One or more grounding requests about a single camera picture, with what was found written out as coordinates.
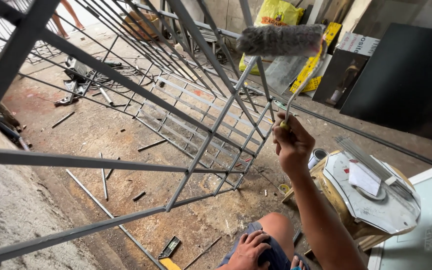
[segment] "yellow roller grip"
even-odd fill
[[[284,121],[279,124],[280,127],[284,128],[287,131],[290,131],[290,126],[288,126]]]

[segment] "shorts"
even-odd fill
[[[252,222],[249,223],[248,229],[244,233],[252,233],[257,230],[261,230],[263,227],[259,222]],[[234,243],[233,248],[231,251],[226,254],[223,258],[223,261],[218,266],[221,267],[224,264],[227,264],[230,261],[231,256],[233,255],[234,251],[236,250],[239,243],[239,239],[236,240],[236,243]],[[264,262],[269,261],[269,270],[290,270],[291,268],[291,261],[288,259],[286,254],[283,251],[283,248],[279,245],[278,242],[276,242],[276,239],[273,237],[269,237],[269,239],[264,240],[264,243],[268,243],[271,248],[264,250],[261,255],[258,258],[258,265],[261,266],[264,264]]]

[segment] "wooden stool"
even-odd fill
[[[331,154],[339,153],[340,150],[335,151]],[[368,249],[371,249],[375,245],[386,241],[392,236],[396,235],[403,235],[406,233],[409,233],[412,231],[415,227],[399,231],[395,234],[388,234],[387,232],[380,230],[370,224],[367,224],[363,221],[356,222],[355,218],[351,215],[350,211],[348,210],[343,197],[339,194],[337,189],[334,187],[333,183],[327,179],[326,176],[323,175],[323,170],[325,168],[327,157],[325,157],[323,160],[321,160],[316,166],[314,166],[309,172],[313,178],[314,184],[316,187],[322,191],[324,196],[327,198],[327,200],[331,203],[334,210],[339,216],[339,219],[343,223],[346,230],[349,232],[349,234],[353,237],[354,240],[357,240],[362,237],[366,237],[364,240],[359,242],[360,247],[363,249],[363,251],[366,251]],[[412,188],[414,186],[411,184],[411,182],[408,180],[406,176],[404,176],[398,169],[391,166],[391,168],[398,173],[403,180],[410,185]],[[293,188],[285,194],[284,199],[282,203],[287,202],[294,194]]]

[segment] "paint can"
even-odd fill
[[[308,169],[312,169],[318,164],[322,159],[324,159],[328,155],[328,152],[321,148],[316,148],[312,151],[311,156],[309,157]]]

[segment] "hand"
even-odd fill
[[[276,155],[284,172],[291,178],[309,175],[308,162],[315,147],[315,139],[303,128],[296,117],[289,115],[287,125],[290,131],[279,125],[285,118],[285,112],[279,112],[273,125],[273,143],[276,144]]]
[[[262,230],[253,231],[250,235],[243,234],[227,263],[227,268],[231,270],[268,270],[269,261],[258,266],[258,258],[261,253],[271,248],[268,243],[263,242],[268,238],[269,234],[263,233]]]

